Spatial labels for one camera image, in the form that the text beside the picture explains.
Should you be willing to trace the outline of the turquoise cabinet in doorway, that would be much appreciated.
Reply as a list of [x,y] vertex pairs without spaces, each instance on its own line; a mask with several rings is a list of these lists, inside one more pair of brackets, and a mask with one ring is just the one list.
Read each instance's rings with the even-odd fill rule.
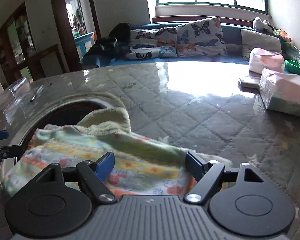
[[84,35],[74,37],[75,46],[78,52],[79,59],[83,59],[83,56],[89,51],[89,49],[95,43],[95,33],[89,32]]

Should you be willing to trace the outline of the grey plain cushion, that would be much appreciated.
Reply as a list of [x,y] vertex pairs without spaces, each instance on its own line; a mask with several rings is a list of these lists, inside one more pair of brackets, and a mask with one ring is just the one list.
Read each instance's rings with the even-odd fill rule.
[[273,53],[281,54],[281,40],[275,36],[259,33],[253,30],[241,29],[242,57],[249,61],[254,48],[261,48]]

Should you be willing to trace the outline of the white plush toy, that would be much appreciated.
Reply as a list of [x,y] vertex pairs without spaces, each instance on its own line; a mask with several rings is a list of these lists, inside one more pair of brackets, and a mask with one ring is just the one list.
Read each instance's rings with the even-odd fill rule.
[[268,33],[273,34],[274,33],[274,27],[267,21],[267,20],[261,20],[259,17],[254,17],[252,21],[253,28],[259,31],[266,31]]

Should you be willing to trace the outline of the black pen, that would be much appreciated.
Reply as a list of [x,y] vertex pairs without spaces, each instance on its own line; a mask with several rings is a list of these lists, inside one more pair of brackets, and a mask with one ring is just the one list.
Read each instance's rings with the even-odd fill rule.
[[31,98],[31,102],[34,102],[34,100],[36,100],[36,98],[38,97],[38,95],[43,91],[44,86],[41,85],[39,86],[39,88],[36,90],[36,92],[34,93],[33,97]]

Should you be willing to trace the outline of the clear plastic box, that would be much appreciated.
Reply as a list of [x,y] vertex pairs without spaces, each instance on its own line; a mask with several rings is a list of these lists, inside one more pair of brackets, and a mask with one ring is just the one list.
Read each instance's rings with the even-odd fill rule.
[[0,107],[7,105],[12,101],[19,100],[24,94],[29,92],[30,89],[31,86],[28,78],[23,77],[15,81],[0,94]]

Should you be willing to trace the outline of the green bowl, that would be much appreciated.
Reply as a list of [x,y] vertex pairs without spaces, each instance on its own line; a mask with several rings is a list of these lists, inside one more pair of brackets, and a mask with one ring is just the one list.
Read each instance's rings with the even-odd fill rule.
[[300,75],[300,64],[293,60],[285,60],[285,68],[291,74]]

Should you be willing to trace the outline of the colourful stuffed toys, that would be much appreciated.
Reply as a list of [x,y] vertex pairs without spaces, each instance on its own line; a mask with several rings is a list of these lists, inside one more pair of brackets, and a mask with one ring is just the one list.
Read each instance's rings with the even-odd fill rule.
[[296,61],[300,64],[300,46],[297,47],[293,44],[292,39],[284,30],[275,29],[274,35],[281,39],[281,48],[286,59]]

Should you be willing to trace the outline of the butterfly print cushion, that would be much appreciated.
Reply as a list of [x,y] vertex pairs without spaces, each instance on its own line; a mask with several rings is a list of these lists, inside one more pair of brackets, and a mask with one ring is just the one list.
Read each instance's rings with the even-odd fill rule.
[[131,30],[125,59],[147,60],[177,57],[176,44],[177,31],[174,27]]
[[218,17],[193,21],[176,27],[179,57],[226,56],[221,21]]

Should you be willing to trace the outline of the grey notebook under packs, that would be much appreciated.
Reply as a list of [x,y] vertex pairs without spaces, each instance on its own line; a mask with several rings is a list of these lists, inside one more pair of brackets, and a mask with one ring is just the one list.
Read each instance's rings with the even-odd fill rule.
[[244,88],[259,89],[260,78],[255,76],[240,76],[239,84]]

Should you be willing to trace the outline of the colourful patterned children's shirt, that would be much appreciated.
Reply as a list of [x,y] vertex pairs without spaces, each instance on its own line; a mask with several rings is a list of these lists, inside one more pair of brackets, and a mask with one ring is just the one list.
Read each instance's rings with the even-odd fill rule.
[[75,125],[37,128],[25,153],[3,177],[2,186],[13,196],[49,164],[74,168],[87,161],[116,197],[183,197],[197,183],[186,169],[188,153],[188,148],[132,132],[126,109],[100,109]]

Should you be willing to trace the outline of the black bag on sofa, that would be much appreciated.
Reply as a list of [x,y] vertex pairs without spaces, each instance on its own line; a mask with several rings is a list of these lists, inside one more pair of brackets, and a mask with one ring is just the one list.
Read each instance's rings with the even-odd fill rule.
[[131,35],[131,25],[128,23],[119,23],[110,32],[108,37],[102,37],[96,40],[94,45],[84,55],[83,59],[90,58],[121,58],[129,50]]

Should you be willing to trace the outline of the pink green tissue pack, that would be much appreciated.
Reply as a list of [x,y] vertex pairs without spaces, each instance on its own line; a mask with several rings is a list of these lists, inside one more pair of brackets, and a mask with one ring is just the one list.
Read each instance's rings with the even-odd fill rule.
[[264,68],[259,93],[266,109],[300,117],[300,76]]

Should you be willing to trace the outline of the dark wooden cabinet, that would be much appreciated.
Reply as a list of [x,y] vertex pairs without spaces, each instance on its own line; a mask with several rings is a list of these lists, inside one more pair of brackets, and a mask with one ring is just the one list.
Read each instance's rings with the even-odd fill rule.
[[66,72],[58,45],[43,50],[34,45],[26,13],[21,4],[0,28],[0,67],[6,82],[10,85],[22,77],[36,81],[47,77],[42,60],[55,55],[61,73]]

